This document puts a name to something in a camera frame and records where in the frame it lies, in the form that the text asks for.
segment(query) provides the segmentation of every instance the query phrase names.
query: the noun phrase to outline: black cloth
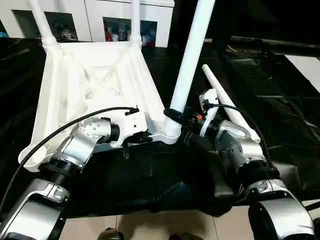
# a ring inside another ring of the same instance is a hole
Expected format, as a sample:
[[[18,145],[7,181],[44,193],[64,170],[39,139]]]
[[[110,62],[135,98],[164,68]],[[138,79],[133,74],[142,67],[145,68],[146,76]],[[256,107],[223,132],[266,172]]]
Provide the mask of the black cloth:
[[[183,49],[142,50],[165,107],[170,105]],[[0,196],[32,135],[45,52],[36,39],[0,38]],[[271,158],[288,187],[302,200],[320,198],[320,93],[284,56],[226,53],[204,45],[187,105],[200,112],[199,94],[210,85],[208,64],[237,107],[246,110],[266,138]],[[219,118],[227,117],[223,110]],[[69,204],[70,216],[116,215],[132,211],[200,209],[218,216],[235,204],[229,165],[216,156],[178,143],[153,142],[96,153],[83,171]],[[36,173],[23,170],[6,210]]]

